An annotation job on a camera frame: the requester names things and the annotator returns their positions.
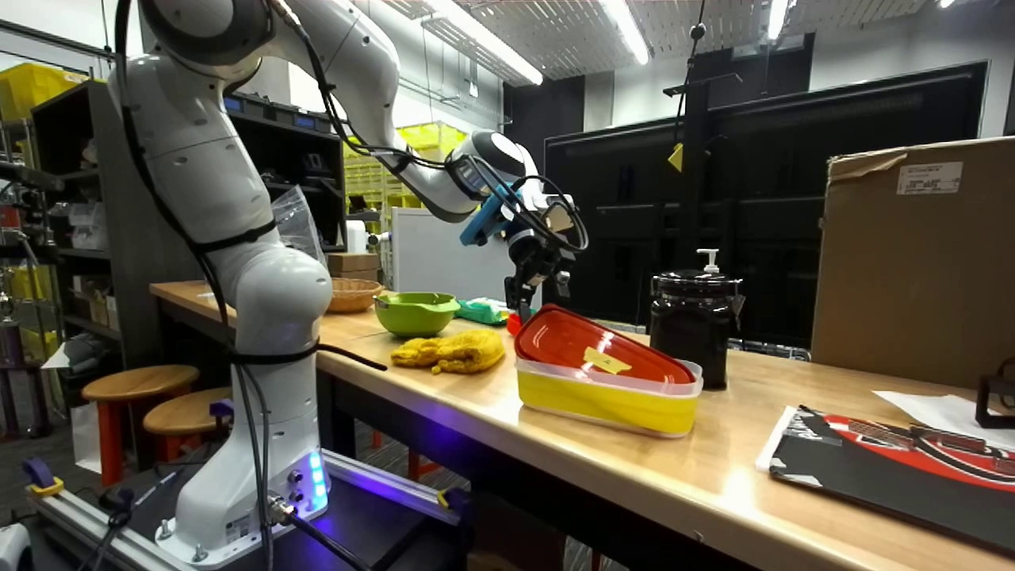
metal shelf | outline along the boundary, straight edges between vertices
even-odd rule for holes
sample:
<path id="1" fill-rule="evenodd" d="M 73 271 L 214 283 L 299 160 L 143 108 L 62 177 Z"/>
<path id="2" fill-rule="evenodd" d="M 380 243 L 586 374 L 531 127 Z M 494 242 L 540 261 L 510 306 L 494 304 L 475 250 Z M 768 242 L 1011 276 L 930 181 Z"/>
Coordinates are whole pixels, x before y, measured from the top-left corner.
<path id="1" fill-rule="evenodd" d="M 114 332 L 114 330 L 108 330 L 108 325 L 103 325 L 103 322 L 92 322 L 92 321 L 87 321 L 87 316 L 62 313 L 62 322 L 80 325 L 80 330 L 89 330 L 89 332 L 96 332 L 96 337 L 103 337 L 103 340 L 119 342 L 119 332 Z"/>

wooden countertop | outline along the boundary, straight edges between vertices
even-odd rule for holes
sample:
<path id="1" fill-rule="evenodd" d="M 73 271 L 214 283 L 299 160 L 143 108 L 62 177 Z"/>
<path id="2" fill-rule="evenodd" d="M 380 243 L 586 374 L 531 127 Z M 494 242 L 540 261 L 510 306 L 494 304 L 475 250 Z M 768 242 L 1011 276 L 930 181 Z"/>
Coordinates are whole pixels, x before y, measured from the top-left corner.
<path id="1" fill-rule="evenodd" d="M 202 283 L 159 283 L 152 296 L 216 321 Z M 395 344 L 374 313 L 324 316 L 320 342 L 374 362 L 386 362 Z M 943 392 L 955 387 L 731 353 L 731 389 L 701 396 L 695 434 L 658 441 L 523 410 L 513 359 L 475 378 L 374 370 L 330 353 L 320 353 L 317 366 L 759 567 L 1015 567 L 1011 557 L 962 540 L 789 489 L 755 467 L 788 406 L 906 423 L 871 389 Z"/>

box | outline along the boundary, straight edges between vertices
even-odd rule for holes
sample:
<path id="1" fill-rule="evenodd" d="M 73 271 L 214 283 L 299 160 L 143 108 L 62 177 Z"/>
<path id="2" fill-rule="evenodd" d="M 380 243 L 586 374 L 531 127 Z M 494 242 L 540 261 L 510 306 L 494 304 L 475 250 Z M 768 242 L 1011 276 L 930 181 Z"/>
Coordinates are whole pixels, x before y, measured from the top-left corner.
<path id="1" fill-rule="evenodd" d="M 347 278 L 376 278 L 380 258 L 376 255 L 330 255 L 327 269 L 330 269 L 330 276 L 347 276 Z"/>
<path id="2" fill-rule="evenodd" d="M 1015 139 L 827 166 L 811 355 L 972 385 L 1015 355 Z"/>

bottle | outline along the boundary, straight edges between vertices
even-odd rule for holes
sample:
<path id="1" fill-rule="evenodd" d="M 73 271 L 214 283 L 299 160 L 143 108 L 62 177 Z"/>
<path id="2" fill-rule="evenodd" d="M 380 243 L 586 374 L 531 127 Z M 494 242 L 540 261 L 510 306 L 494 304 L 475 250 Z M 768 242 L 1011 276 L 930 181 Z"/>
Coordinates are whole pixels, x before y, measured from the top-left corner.
<path id="1" fill-rule="evenodd" d="M 658 271 L 650 283 L 650 344 L 701 366 L 703 389 L 727 389 L 727 342 L 738 325 L 741 278 L 727 278 L 716 247 L 703 262 Z"/>

yellow container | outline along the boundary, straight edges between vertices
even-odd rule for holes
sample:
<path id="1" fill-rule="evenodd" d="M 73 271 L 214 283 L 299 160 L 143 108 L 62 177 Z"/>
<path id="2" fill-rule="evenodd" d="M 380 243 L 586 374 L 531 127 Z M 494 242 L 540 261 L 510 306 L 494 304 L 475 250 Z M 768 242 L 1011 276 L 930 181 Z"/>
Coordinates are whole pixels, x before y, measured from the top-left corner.
<path id="1" fill-rule="evenodd" d="M 695 362 L 681 366 L 695 370 L 695 385 L 518 359 L 518 392 L 531 410 L 658 436 L 684 436 L 699 417 L 701 369 Z"/>
<path id="2" fill-rule="evenodd" d="M 77 79 L 57 66 L 18 64 L 0 73 L 0 117 L 24 120 L 32 108 L 50 100 L 54 96 L 73 87 Z"/>

